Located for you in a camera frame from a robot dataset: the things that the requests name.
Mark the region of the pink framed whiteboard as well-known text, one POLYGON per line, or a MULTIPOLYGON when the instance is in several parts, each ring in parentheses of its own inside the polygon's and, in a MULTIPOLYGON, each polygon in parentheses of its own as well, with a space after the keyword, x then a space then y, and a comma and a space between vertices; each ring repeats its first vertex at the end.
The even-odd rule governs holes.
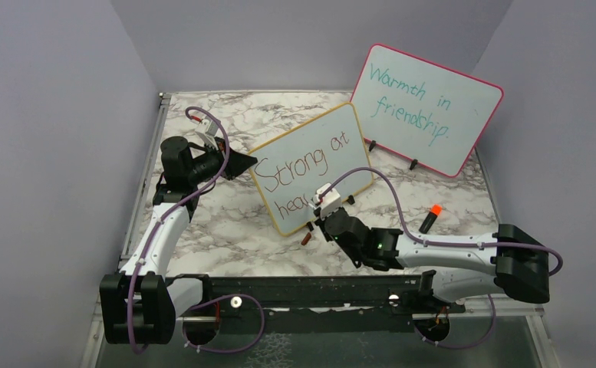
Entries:
POLYGON ((496 84, 374 44, 350 102, 367 141, 456 177, 503 97, 496 84))

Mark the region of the brown marker cap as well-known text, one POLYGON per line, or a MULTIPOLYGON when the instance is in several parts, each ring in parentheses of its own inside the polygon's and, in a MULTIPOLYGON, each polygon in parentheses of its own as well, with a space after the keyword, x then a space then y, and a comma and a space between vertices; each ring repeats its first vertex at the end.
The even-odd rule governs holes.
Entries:
POLYGON ((310 232, 309 232, 309 233, 307 233, 307 234, 304 236, 304 238, 301 240, 301 245, 302 245, 302 246, 305 246, 307 243, 309 243, 309 241, 311 240, 311 237, 312 237, 311 233, 310 233, 310 232))

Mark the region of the black orange highlighter marker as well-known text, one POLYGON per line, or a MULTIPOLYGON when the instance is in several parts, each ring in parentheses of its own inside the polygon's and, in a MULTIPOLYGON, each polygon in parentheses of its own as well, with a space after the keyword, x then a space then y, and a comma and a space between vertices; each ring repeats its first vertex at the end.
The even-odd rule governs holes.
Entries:
POLYGON ((438 219, 440 213, 442 212, 442 209, 442 206, 437 204, 431 207, 431 209, 426 215, 426 218, 422 221, 419 227, 419 232, 421 234, 427 234, 429 232, 435 221, 438 219))

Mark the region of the aluminium table frame rail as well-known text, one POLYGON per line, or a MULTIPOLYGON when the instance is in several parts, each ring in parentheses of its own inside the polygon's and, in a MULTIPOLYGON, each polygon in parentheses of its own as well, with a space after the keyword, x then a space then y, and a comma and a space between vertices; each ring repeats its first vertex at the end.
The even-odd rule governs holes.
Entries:
MULTIPOLYGON (((124 232, 124 239, 119 247, 119 252, 115 255, 112 255, 112 258, 109 262, 109 270, 108 274, 113 274, 117 271, 130 257, 131 254, 131 245, 133 239, 139 234, 139 226, 140 220, 142 219, 143 210, 145 208, 145 201, 147 198, 148 188, 151 186, 150 184, 150 176, 153 173, 153 168, 155 166, 155 150, 158 147, 164 123, 166 121, 166 117, 170 108, 170 101, 172 98, 172 93, 170 92, 161 92, 159 93, 159 106, 156 110, 154 125, 153 125, 153 135, 148 140, 148 146, 146 150, 146 154, 144 157, 144 161, 142 164, 138 166, 140 170, 135 196, 133 197, 133 205, 131 207, 131 213, 129 222, 127 223, 127 229, 124 232)), ((99 357, 99 353, 102 347, 104 338, 104 325, 103 325, 103 318, 102 318, 102 310, 100 305, 100 296, 97 296, 96 303, 93 307, 93 312, 91 315, 91 324, 90 324, 90 331, 88 333, 88 338, 86 342, 86 346, 84 348, 84 352, 81 356, 81 362, 79 367, 95 367, 97 364, 97 360, 99 357)))

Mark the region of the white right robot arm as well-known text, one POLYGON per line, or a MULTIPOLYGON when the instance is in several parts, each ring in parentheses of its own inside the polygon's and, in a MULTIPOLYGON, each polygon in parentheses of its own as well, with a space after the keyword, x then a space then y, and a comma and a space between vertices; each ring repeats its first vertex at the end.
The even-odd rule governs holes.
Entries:
POLYGON ((484 294, 505 294, 530 304, 550 300, 550 251, 515 225, 501 224, 494 233, 474 236, 412 235, 398 228, 368 227, 343 208, 315 224, 357 268, 424 268, 415 301, 426 312, 484 294))

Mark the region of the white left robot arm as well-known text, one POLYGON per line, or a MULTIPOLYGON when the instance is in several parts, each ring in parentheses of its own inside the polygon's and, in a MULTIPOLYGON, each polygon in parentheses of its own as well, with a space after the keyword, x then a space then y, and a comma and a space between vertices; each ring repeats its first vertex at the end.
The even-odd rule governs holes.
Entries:
POLYGON ((138 350, 169 343, 176 319, 185 311, 201 315, 212 308, 214 296, 203 281, 167 281, 166 272, 198 206, 199 185, 211 186, 220 177, 233 180, 258 162, 230 149, 222 138, 214 142, 200 147, 198 156, 191 152, 196 144, 184 137, 172 136, 161 143, 163 174, 156 184, 147 230, 127 263, 105 275, 99 286, 108 343, 128 343, 138 350))

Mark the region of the yellow framed whiteboard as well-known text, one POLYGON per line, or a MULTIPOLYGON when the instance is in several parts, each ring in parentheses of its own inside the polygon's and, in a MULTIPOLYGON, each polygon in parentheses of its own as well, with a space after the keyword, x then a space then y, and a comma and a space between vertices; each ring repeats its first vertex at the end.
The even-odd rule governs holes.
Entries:
POLYGON ((252 178, 280 235, 313 220, 311 205, 323 185, 342 199, 369 188, 374 175, 357 112, 343 103, 250 151, 252 178))

